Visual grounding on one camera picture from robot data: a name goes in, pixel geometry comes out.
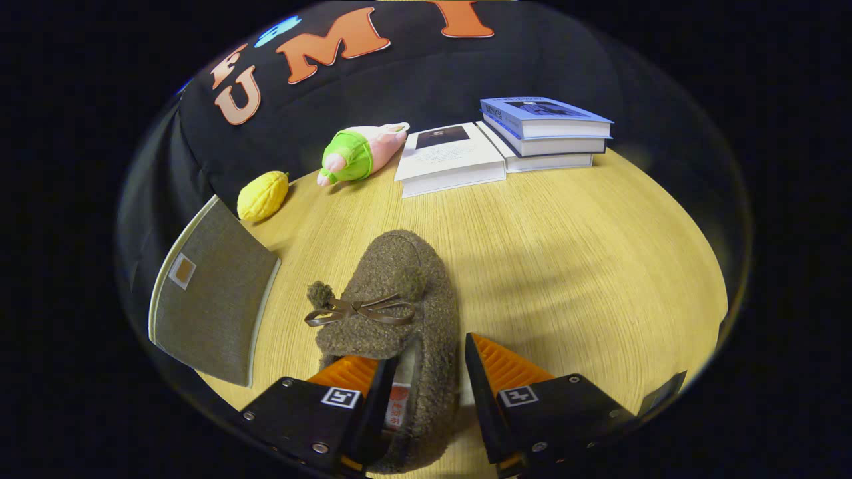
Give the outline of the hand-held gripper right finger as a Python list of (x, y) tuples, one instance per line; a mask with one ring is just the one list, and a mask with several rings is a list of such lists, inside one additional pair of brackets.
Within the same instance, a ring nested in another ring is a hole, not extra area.
[(633, 413), (582, 374), (554, 376), (484, 336), (467, 334), (465, 363), (498, 476), (567, 476), (569, 464), (636, 424)]

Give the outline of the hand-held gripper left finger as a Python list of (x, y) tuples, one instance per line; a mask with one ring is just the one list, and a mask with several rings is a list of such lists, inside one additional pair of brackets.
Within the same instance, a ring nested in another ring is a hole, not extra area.
[(366, 476), (391, 442), (397, 364), (346, 357), (310, 379), (280, 378), (240, 410), (240, 432), (307, 476)]

